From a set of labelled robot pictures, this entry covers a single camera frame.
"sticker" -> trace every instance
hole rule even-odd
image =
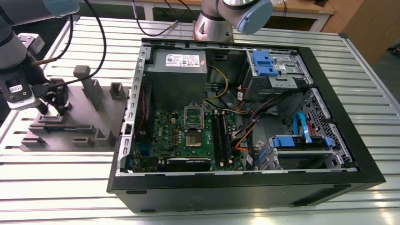
[[[19,84],[16,86],[12,86],[11,88],[8,88],[8,90],[10,90],[11,93],[19,92],[19,91],[23,90],[23,85]]]
[[[167,55],[166,66],[168,67],[200,67],[199,55]]]
[[[286,70],[286,66],[284,65],[275,65],[275,68]]]
[[[247,160],[248,163],[252,165],[252,157],[251,157],[250,155],[246,157],[246,160]]]
[[[238,100],[243,101],[243,93],[242,92],[238,92]]]

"green circuit board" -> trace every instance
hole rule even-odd
[[[150,158],[160,157],[191,157],[210,158],[212,161],[212,171],[234,171],[243,170],[242,155],[232,158],[232,164],[216,165],[214,140],[212,140],[212,123],[211,113],[204,113],[203,130],[186,130],[184,120],[200,123],[196,119],[200,118],[195,113],[188,114],[184,118],[184,111],[167,112],[158,111],[155,118],[154,141],[150,149]],[[227,124],[230,132],[236,131],[235,115],[227,114]],[[152,159],[148,160],[148,166],[142,166],[146,172],[156,172],[156,165]]]

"open computer tower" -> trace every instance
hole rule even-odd
[[[132,211],[316,205],[383,182],[310,48],[143,39],[108,183]]]

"power supply label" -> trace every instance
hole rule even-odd
[[[199,55],[167,55],[166,66],[168,67],[200,67]]]

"black cable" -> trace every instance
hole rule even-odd
[[[138,26],[139,26],[139,29],[140,31],[150,37],[158,37],[160,36],[162,34],[164,34],[178,23],[178,21],[175,21],[172,23],[172,25],[170,25],[166,30],[163,30],[159,34],[148,34],[144,29],[142,28],[142,25],[140,25],[140,22],[139,22],[139,18],[138,18],[138,14],[136,14],[136,5],[135,5],[135,0],[132,0],[132,7],[134,7],[134,16],[135,16],[135,20],[136,20],[136,23],[138,23]]]
[[[183,19],[183,17],[184,17],[184,15],[187,14],[187,12],[188,12],[188,10],[186,10],[184,12],[183,12],[183,14],[182,14],[182,16],[179,17],[179,21]]]
[[[256,153],[255,153],[255,146],[252,143],[252,131],[250,132],[250,135],[247,136],[247,142],[248,142],[248,155],[254,159],[254,163],[252,164],[247,163],[246,169],[255,170]]]
[[[287,14],[288,14],[288,5],[287,5],[286,0],[283,0],[283,3],[284,3],[284,5],[286,5],[286,8],[284,8],[284,10],[283,10],[283,17],[287,17]]]
[[[258,122],[258,120],[260,119],[260,115],[266,111],[268,111],[268,109],[271,109],[274,106],[276,106],[287,96],[296,94],[296,93],[306,92],[308,89],[310,89],[310,87],[303,87],[303,88],[299,88],[295,90],[287,90],[280,95],[278,95],[276,97],[271,98],[267,102],[264,102],[262,104],[262,106],[258,108],[258,110],[255,111],[255,113],[251,115],[248,124],[238,131],[236,134],[240,134],[242,132],[248,130],[252,127],[252,125]]]
[[[194,20],[198,20],[195,14],[194,14],[194,11],[191,10],[191,8],[188,7],[188,5],[182,1],[182,0],[178,0],[184,6],[186,8],[188,9],[190,13],[192,14],[192,17],[194,17]]]
[[[56,59],[60,59],[64,56],[66,52],[68,51],[70,45],[71,45],[71,42],[72,42],[72,36],[74,36],[74,18],[72,18],[72,15],[70,15],[70,37],[68,37],[68,42],[67,42],[66,48],[62,51],[60,55],[56,56]]]
[[[80,82],[86,79],[90,79],[92,78],[98,73],[99,71],[102,70],[102,67],[103,67],[103,64],[104,64],[104,61],[106,61],[106,55],[107,55],[107,38],[106,38],[106,32],[104,32],[104,27],[103,27],[103,24],[102,24],[102,21],[100,21],[100,18],[99,18],[99,15],[94,9],[94,6],[92,4],[90,3],[88,0],[84,0],[84,2],[87,3],[88,7],[90,7],[90,10],[92,11],[95,17],[96,17],[96,20],[98,20],[98,24],[99,24],[99,27],[100,27],[100,31],[102,31],[102,37],[103,37],[103,57],[102,57],[102,60],[100,60],[100,64],[99,64],[99,67],[98,69],[95,70],[95,72],[92,74],[90,74],[88,76],[83,77],[83,78],[79,78],[74,81],[68,81],[68,82],[64,82],[64,83],[59,83],[56,84],[55,86],[52,86],[52,89],[56,89],[58,87],[62,87],[62,86],[67,86],[68,84],[72,84],[72,83],[76,83],[76,82]]]
[[[68,37],[68,41],[67,41],[67,45],[66,45],[64,50],[62,51],[62,53],[60,53],[59,56],[56,56],[56,57],[54,57],[51,59],[47,59],[47,60],[36,61],[36,62],[32,63],[32,65],[39,66],[39,65],[55,62],[59,59],[62,59],[62,57],[64,56],[66,52],[70,49],[71,42],[72,42],[72,37],[74,37],[74,17],[72,17],[72,15],[70,15],[70,37]]]
[[[175,12],[175,9],[172,8],[172,6],[171,6],[170,3],[167,2],[167,0],[164,0],[164,2],[167,3],[168,7],[171,8],[171,11],[172,11],[172,13],[174,13],[174,15],[175,15],[175,20],[178,20],[178,19],[179,19],[179,16],[178,16],[178,14],[176,14],[176,12]]]
[[[219,101],[223,103],[223,105],[226,106],[226,108],[228,108],[230,109],[230,106],[228,106],[228,104],[226,103],[226,101],[222,99],[222,97],[219,97]]]

